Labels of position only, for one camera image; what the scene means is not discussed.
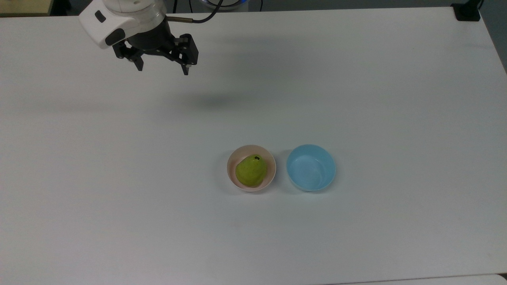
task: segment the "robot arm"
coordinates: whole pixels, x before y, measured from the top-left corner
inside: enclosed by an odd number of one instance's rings
[[[79,22],[102,49],[113,47],[116,57],[133,62],[142,70],[143,54],[163,56],[189,68],[197,64],[199,51],[190,34],[176,38],[168,21],[201,23],[209,20],[220,8],[220,1],[210,17],[204,20],[166,17],[163,0],[93,0],[79,15]]]

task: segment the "floor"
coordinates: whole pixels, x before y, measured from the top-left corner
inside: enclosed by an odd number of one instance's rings
[[[72,8],[68,15],[78,15],[91,0],[70,0]],[[194,13],[207,12],[200,0],[165,0],[172,12],[177,1],[177,13],[190,13],[190,3]],[[465,0],[250,0],[249,12],[294,11],[294,10],[330,10],[330,9],[366,9],[400,7],[443,7],[452,3],[464,3]],[[481,14],[488,27],[498,55],[507,72],[507,0],[485,0]]]

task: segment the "blue bowl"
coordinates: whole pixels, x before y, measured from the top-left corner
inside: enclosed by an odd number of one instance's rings
[[[288,156],[287,172],[296,187],[312,192],[326,188],[333,181],[336,165],[325,149],[316,145],[302,145]]]

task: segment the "table surface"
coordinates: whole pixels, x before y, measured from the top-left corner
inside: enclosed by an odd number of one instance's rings
[[[459,276],[399,281],[356,283],[358,285],[506,285],[499,275]]]
[[[0,17],[49,16],[53,0],[0,0]]]
[[[507,76],[451,8],[174,23],[190,75],[100,50],[76,17],[0,19],[5,284],[279,284],[507,271]],[[337,162],[319,193],[285,160]],[[261,194],[228,180],[272,152]]]

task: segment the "green pear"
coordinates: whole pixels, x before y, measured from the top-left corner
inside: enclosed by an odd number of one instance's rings
[[[258,154],[253,154],[236,166],[236,177],[245,186],[257,187],[266,177],[267,171],[268,165],[264,159]]]

